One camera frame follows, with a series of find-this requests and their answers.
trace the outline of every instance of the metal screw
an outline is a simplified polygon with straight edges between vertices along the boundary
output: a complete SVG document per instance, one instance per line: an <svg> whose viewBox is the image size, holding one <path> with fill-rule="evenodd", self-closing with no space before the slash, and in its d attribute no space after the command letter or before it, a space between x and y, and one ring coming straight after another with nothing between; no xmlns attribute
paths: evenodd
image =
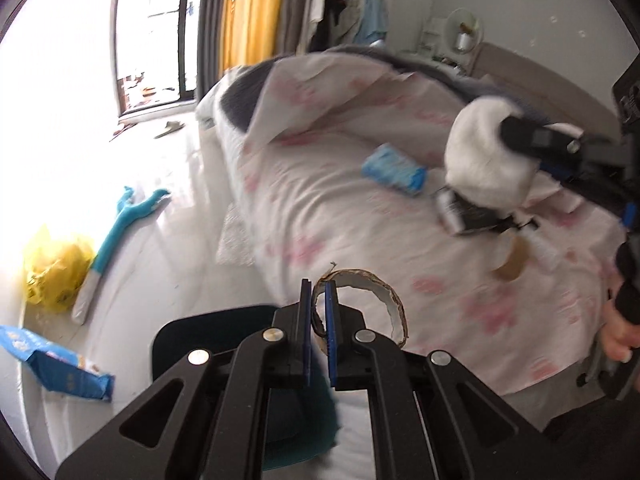
<svg viewBox="0 0 640 480"><path fill-rule="evenodd" d="M194 350L187 359L192 365L203 365L209 360L209 352L206 350Z"/></svg>
<svg viewBox="0 0 640 480"><path fill-rule="evenodd" d="M265 341L275 343L276 341L280 341L284 337L284 332L279 328L268 328L267 330L262 332L262 337Z"/></svg>
<svg viewBox="0 0 640 480"><path fill-rule="evenodd" d="M356 341L361 343L371 343L376 338L376 333L371 330L358 330L356 332Z"/></svg>
<svg viewBox="0 0 640 480"><path fill-rule="evenodd" d="M578 142L577 140L572 140L567 144L566 150L569 153L578 153L578 150L580 150L580 142Z"/></svg>
<svg viewBox="0 0 640 480"><path fill-rule="evenodd" d="M447 366L451 362L451 356L444 350L438 350L431 354L431 362L436 366Z"/></svg>

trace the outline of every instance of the bed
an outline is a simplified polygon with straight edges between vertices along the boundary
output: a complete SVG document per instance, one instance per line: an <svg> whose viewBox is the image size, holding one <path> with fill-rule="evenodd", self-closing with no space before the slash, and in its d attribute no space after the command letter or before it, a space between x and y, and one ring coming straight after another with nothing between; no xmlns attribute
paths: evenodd
<svg viewBox="0 0 640 480"><path fill-rule="evenodd" d="M481 43L473 51L467 71L472 78L485 78L507 88L544 112L554 123L575 124L613 139L620 137L620 122L612 108L530 59L491 43Z"/></svg>
<svg viewBox="0 0 640 480"><path fill-rule="evenodd" d="M491 52L495 60L497 51ZM480 75L492 73L485 61L481 52L475 60ZM248 72L263 72L259 88L247 83ZM575 378L599 327L604 276L623 233L606 212L575 196L563 198L543 182L543 194L530 205L542 204L536 214L565 256L562 279L530 266L517 286L487 285L478 269L490 237L447 237L427 197L404 197L360 176L364 158L383 142L430 168L442 165L448 131L465 102L460 87L430 74L401 73L353 52L280 59L268 69L229 71L196 116L215 124L204 135L222 146L256 266L277 302L295 301L300 280L317 280L332 262L370 270L404 302L407 350L449 350L541 430L553 417L601 395L594 384L579 390ZM546 98L554 102L550 94ZM582 91L576 95L578 103ZM590 113L592 105L587 102ZM613 128L606 108L598 111ZM584 121L591 121L589 114ZM565 202L577 205L558 205ZM388 315L371 295L341 290L340 301L360 308L370 328L391 335ZM515 306L522 302L553 305L553 314ZM520 322L546 329L515 335ZM373 478L366 394L336 399L338 446L308 466L312 478Z"/></svg>

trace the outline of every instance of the window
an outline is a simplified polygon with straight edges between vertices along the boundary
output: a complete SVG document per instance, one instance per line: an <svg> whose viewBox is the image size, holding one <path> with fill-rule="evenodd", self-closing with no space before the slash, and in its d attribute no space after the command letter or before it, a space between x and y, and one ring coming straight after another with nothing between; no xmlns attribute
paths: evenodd
<svg viewBox="0 0 640 480"><path fill-rule="evenodd" d="M117 0L120 113L193 99L200 0Z"/></svg>

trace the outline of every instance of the blue plush toy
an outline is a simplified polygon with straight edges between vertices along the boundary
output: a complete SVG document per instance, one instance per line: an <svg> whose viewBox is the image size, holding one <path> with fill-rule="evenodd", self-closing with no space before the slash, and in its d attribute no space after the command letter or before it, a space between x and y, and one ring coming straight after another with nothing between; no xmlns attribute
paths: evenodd
<svg viewBox="0 0 640 480"><path fill-rule="evenodd" d="M98 250L98 253L95 255L94 262L91 264L84 282L82 282L76 304L71 312L71 319L78 325L84 324L86 315L89 313L89 307L91 307L92 299L94 298L95 289L98 287L104 269L106 269L107 264L113 256L113 251L120 243L127 227L139 218L149 216L153 211L158 209L158 206L164 200L167 200L171 196L171 193L166 189L156 189L149 198L139 204L134 204L133 188L125 186L124 189L124 194L118 200L118 217L100 246L100 250Z"/></svg>

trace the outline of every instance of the blue snack bag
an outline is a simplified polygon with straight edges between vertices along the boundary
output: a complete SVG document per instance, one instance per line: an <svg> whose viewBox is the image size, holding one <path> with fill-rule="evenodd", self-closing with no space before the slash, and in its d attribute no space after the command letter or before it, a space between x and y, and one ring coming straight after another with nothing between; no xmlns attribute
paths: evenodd
<svg viewBox="0 0 640 480"><path fill-rule="evenodd" d="M383 186L391 186L410 195L422 190L427 179L427 170L391 144L382 144L367 157L362 165L362 174Z"/></svg>
<svg viewBox="0 0 640 480"><path fill-rule="evenodd" d="M51 392L111 401L114 376L25 328L0 325L0 346L20 359Z"/></svg>

